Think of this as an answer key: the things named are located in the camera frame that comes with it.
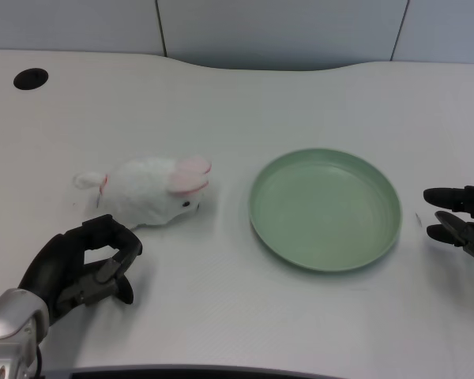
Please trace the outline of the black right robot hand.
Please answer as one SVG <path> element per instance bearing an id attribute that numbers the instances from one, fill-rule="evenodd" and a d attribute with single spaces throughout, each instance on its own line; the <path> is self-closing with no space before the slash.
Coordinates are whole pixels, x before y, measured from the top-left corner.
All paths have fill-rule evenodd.
<path id="1" fill-rule="evenodd" d="M 427 235 L 474 257 L 474 186 L 426 189 L 423 199 L 439 208 L 438 223 L 427 227 Z"/>

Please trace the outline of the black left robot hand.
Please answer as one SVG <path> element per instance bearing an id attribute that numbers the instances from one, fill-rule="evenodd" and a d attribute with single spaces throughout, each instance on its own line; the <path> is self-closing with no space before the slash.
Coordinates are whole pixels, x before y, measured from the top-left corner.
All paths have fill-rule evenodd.
<path id="1" fill-rule="evenodd" d="M 142 243 L 110 215 L 54 236 L 36 255 L 19 288 L 40 297 L 53 325 L 80 305 L 107 297 L 130 305 L 134 291 L 125 273 Z"/>

